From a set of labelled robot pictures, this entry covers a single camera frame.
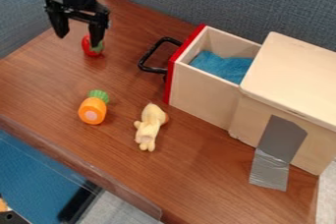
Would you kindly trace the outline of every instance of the black handle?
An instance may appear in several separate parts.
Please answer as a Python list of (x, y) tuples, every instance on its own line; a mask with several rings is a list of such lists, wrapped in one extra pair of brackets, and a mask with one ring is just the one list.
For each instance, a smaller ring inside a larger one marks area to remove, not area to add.
[(155, 52), (155, 50), (163, 43), (170, 42), (174, 45), (181, 46), (182, 42), (178, 41), (171, 37), (162, 37), (160, 38), (138, 61), (138, 67), (145, 72), (151, 72), (156, 74), (167, 74), (167, 69), (156, 68), (156, 67), (147, 67), (144, 63), (148, 60), (148, 58)]

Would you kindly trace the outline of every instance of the box lid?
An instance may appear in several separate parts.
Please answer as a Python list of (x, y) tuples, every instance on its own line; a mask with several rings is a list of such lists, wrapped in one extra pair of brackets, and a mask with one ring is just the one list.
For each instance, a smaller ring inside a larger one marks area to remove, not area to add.
[(335, 52), (271, 32), (241, 90), (336, 132)]

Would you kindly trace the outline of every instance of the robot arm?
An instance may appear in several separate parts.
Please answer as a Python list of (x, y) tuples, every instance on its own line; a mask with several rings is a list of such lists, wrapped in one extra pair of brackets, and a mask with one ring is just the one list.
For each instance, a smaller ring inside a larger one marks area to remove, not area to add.
[(93, 50), (109, 28), (110, 11), (96, 0), (45, 0), (45, 11), (60, 38), (69, 32), (69, 19), (88, 23), (90, 46)]

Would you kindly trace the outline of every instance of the desk surface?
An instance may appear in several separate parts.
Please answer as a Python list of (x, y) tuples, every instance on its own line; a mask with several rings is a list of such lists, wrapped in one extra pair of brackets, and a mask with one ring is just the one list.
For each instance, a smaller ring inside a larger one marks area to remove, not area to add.
[[(1, 60), (2, 127), (95, 183), (108, 188), (104, 173), (113, 176), (162, 207), (167, 223), (314, 223), (316, 177), (291, 167), (286, 193), (250, 185), (253, 148), (165, 105), (162, 78), (138, 69), (158, 38), (183, 40), (194, 26), (126, 0), (101, 1), (112, 9), (104, 58), (84, 56), (86, 25), (72, 22), (66, 38), (50, 29)], [(164, 66), (175, 49), (167, 45), (149, 64)], [(112, 102), (103, 124), (89, 126), (77, 110), (95, 88)], [(138, 149), (133, 126), (149, 101), (171, 118), (152, 153)]]

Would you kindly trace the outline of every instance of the stuffed animal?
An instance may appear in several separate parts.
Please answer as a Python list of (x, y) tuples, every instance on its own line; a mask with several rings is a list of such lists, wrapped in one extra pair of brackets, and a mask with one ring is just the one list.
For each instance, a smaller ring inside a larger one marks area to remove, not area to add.
[(149, 103), (141, 113), (141, 121), (135, 121), (136, 142), (141, 150), (153, 151), (155, 149), (155, 139), (160, 127), (167, 123), (169, 117), (159, 106)]

